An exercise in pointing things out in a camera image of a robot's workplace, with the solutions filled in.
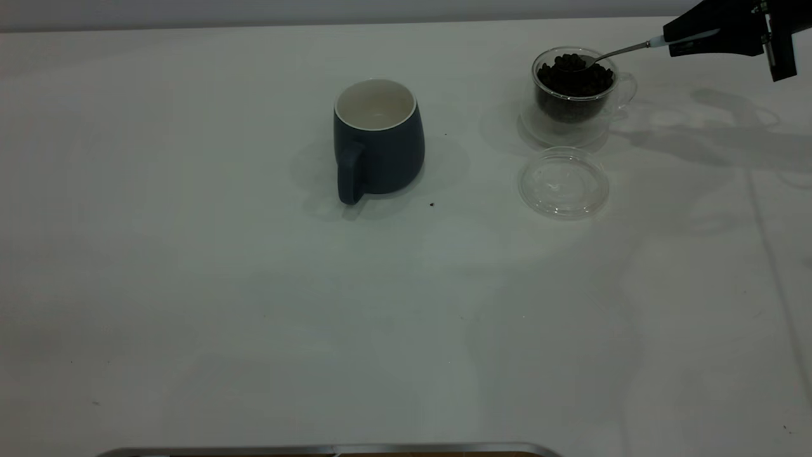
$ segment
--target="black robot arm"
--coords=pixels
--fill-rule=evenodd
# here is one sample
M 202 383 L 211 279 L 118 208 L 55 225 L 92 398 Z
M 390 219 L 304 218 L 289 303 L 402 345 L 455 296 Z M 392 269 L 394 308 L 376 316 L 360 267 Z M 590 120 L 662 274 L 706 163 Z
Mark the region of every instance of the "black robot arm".
M 793 34 L 812 28 L 810 0 L 702 0 L 663 27 L 666 41 L 719 29 L 712 37 L 670 45 L 672 57 L 767 50 L 774 81 L 797 74 Z

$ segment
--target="mug rim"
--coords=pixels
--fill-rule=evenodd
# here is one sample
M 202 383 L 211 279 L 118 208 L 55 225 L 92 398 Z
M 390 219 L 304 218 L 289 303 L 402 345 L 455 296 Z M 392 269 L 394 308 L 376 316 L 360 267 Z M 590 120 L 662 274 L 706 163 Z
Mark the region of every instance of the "mug rim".
M 370 81 L 384 81 L 384 82 L 387 82 L 387 83 L 392 83 L 394 85 L 398 85 L 398 86 L 400 86 L 401 89 L 405 89 L 406 92 L 412 97 L 412 110 L 408 113 L 407 116 L 405 116 L 397 124 L 393 124 L 393 125 L 390 125 L 390 126 L 384 127 L 384 128 L 362 128 L 362 127 L 358 127 L 357 125 L 354 125 L 354 124 L 352 124 L 350 122 L 347 122 L 339 114 L 339 100 L 341 99 L 341 96 L 344 95 L 344 93 L 346 93 L 351 88 L 353 88 L 353 87 L 355 87 L 357 85 L 364 84 L 364 83 L 369 83 Z M 345 87 L 344 89 L 342 89 L 341 92 L 339 92 L 339 94 L 335 97 L 335 102 L 333 102 L 333 112 L 335 113 L 336 117 L 338 117 L 339 120 L 341 120 L 341 122 L 344 123 L 344 125 L 347 125 L 348 127 L 352 127 L 352 128 L 354 128 L 356 130 L 361 130 L 362 132 L 383 132 L 385 130 L 390 130 L 392 128 L 395 128 L 395 127 L 401 125 L 402 123 L 406 122 L 407 120 L 410 120 L 412 118 L 412 116 L 414 115 L 414 111 L 416 111 L 416 110 L 417 110 L 417 97 L 415 96 L 414 92 L 412 92 L 412 90 L 410 88 L 406 87 L 406 85 L 404 85 L 402 83 L 399 83 L 398 81 L 391 80 L 389 78 L 372 77 L 372 78 L 367 78 L 365 80 L 354 82 L 354 83 L 348 85 L 347 87 Z
M 548 53 L 553 52 L 553 51 L 560 51 L 560 50 L 585 50 L 585 51 L 589 51 L 589 52 L 597 54 L 597 55 L 603 55 L 604 54 L 604 53 L 601 53 L 601 52 L 596 51 L 594 49 L 585 48 L 585 47 L 582 47 L 582 46 L 557 46 L 555 48 L 550 48 L 550 49 L 542 52 L 538 56 L 536 56 L 536 58 L 533 60 L 533 63 L 530 64 L 530 75 L 533 77 L 533 83 L 535 83 L 536 87 L 538 87 L 539 89 L 547 92 L 549 95 L 552 95 L 553 97 L 556 97 L 556 98 L 561 98 L 563 100 L 572 100 L 574 102 L 590 102 L 590 101 L 593 101 L 593 100 L 598 100 L 600 98 L 606 97 L 609 93 L 611 93 L 612 90 L 615 90 L 615 87 L 617 87 L 618 83 L 620 83 L 620 78 L 619 78 L 620 72 L 617 69 L 617 65 L 615 65 L 615 63 L 612 61 L 612 59 L 606 58 L 604 60 L 609 62 L 609 64 L 612 66 L 612 71 L 615 73 L 615 80 L 612 81 L 611 86 L 609 86 L 609 89 L 604 90 L 600 94 L 590 95 L 589 97 L 573 97 L 573 96 L 570 96 L 570 95 L 564 95 L 564 94 L 559 94 L 558 92 L 555 92 L 553 89 L 550 89 L 549 87 L 545 86 L 538 79 L 538 74 L 536 72 L 536 64 L 538 63 L 539 59 L 542 58 L 543 55 L 548 54 Z

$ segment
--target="dark blue mug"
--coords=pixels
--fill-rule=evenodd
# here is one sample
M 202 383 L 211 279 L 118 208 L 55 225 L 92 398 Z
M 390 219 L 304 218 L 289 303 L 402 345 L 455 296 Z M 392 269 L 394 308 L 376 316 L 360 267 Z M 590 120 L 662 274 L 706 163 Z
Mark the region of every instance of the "dark blue mug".
M 364 194 L 406 187 L 425 156 L 417 99 L 406 86 L 389 80 L 348 87 L 335 100 L 333 143 L 342 202 L 354 205 Z

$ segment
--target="mug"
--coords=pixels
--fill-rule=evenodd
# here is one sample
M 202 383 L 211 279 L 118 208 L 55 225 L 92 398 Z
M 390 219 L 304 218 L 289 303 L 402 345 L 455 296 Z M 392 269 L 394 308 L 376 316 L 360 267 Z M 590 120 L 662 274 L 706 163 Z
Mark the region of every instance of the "mug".
M 351 85 L 335 100 L 333 145 L 342 202 L 354 205 L 366 193 L 388 194 L 406 187 L 425 156 L 417 99 L 394 81 Z
M 558 94 L 538 79 L 544 63 L 552 66 L 563 54 L 600 57 L 603 53 L 580 47 L 558 47 L 539 55 L 530 68 L 525 95 L 521 102 L 521 122 L 533 137 L 547 146 L 585 147 L 600 140 L 617 118 L 618 110 L 628 105 L 637 93 L 637 81 L 630 73 L 618 72 L 611 59 L 603 65 L 615 74 L 609 89 L 591 97 Z

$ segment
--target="coffee bean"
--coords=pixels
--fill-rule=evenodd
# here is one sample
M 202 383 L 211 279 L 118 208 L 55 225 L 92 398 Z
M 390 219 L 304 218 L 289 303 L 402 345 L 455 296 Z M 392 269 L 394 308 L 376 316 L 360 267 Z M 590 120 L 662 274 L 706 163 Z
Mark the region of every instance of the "coffee bean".
M 580 55 L 562 54 L 555 57 L 555 64 L 552 67 L 544 63 L 538 69 L 538 79 L 547 88 L 569 97 L 591 97 L 600 94 L 608 90 L 615 81 L 612 70 L 600 63 L 584 68 L 586 62 Z

